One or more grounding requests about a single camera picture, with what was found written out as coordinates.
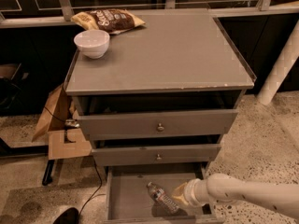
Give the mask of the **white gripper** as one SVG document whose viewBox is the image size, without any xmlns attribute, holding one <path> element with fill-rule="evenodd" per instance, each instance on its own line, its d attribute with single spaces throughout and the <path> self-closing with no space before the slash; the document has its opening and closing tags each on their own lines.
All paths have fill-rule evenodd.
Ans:
<svg viewBox="0 0 299 224">
<path fill-rule="evenodd" d="M 203 206 L 209 203 L 206 181 L 196 178 L 183 183 L 173 190 L 172 198 L 180 205 Z"/>
</svg>

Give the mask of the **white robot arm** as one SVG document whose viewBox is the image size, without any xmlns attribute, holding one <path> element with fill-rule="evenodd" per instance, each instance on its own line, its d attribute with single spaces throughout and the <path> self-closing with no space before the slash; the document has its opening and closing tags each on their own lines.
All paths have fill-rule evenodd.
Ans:
<svg viewBox="0 0 299 224">
<path fill-rule="evenodd" d="M 299 185 L 243 181 L 225 174 L 195 178 L 174 189 L 172 197 L 185 206 L 248 202 L 299 219 Z"/>
</svg>

